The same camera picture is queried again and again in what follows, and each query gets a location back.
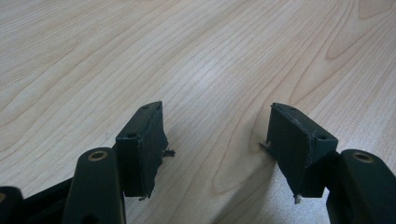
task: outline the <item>wood grain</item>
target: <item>wood grain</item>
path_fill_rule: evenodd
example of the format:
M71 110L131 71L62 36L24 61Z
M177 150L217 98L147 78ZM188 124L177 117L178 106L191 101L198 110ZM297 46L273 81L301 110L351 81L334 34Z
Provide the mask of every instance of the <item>wood grain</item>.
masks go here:
M30 196L162 100L177 152L129 223L328 223L258 142L294 105L396 173L395 0L0 2L0 184Z

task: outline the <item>round hole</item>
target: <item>round hole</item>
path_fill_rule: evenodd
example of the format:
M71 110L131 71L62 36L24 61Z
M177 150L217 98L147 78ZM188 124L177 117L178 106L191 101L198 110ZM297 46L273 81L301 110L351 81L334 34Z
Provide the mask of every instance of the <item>round hole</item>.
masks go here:
M0 192L0 203L2 203L5 198L6 198L6 194Z
M129 137L129 138L133 138L133 137L136 137L136 134L135 133L128 133L126 136Z
M369 156L367 154L364 154L364 153L361 153L361 152L354 152L353 156L358 161L367 162L367 163L374 162L374 160L373 160L373 158L371 156Z
M317 136L317 139L319 139L319 140L326 140L327 137L326 137L325 135L318 135L318 136Z
M107 156L106 151L95 151L88 156L89 161L100 161Z

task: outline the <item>black plastic part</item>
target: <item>black plastic part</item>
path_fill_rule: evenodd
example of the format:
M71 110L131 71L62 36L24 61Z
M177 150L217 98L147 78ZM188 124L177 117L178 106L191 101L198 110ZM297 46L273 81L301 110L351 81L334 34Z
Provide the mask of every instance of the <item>black plastic part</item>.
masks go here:
M116 138L126 197L150 197L158 167L163 163L163 152L168 147L163 132L163 103L155 102L140 107Z
M396 178L381 159L344 150L338 176L342 187L331 189L327 201L332 223L396 223Z
M71 183L72 178L66 179L64 182L25 199L25 223L61 223Z
M324 164L338 140L300 110L272 104L266 150L279 165L295 196L320 198Z
M21 223L23 210L21 191L14 187L0 187L0 223Z
M125 223L117 156L113 149L99 147L78 158L62 223Z

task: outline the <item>light wood grain surface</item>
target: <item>light wood grain surface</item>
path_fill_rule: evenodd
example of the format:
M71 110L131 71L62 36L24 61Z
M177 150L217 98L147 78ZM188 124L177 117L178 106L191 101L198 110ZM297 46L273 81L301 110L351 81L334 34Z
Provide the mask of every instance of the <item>light wood grain surface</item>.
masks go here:
M129 223L328 223L262 153L296 106L396 173L395 0L0 2L0 185L25 197L162 100L177 152Z

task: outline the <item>wooden table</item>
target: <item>wooden table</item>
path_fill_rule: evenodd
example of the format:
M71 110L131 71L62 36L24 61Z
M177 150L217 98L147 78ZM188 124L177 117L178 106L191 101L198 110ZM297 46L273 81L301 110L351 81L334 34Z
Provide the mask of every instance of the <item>wooden table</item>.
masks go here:
M129 223L327 223L261 152L293 105L396 173L394 0L0 3L0 184L33 195L162 100L177 152Z

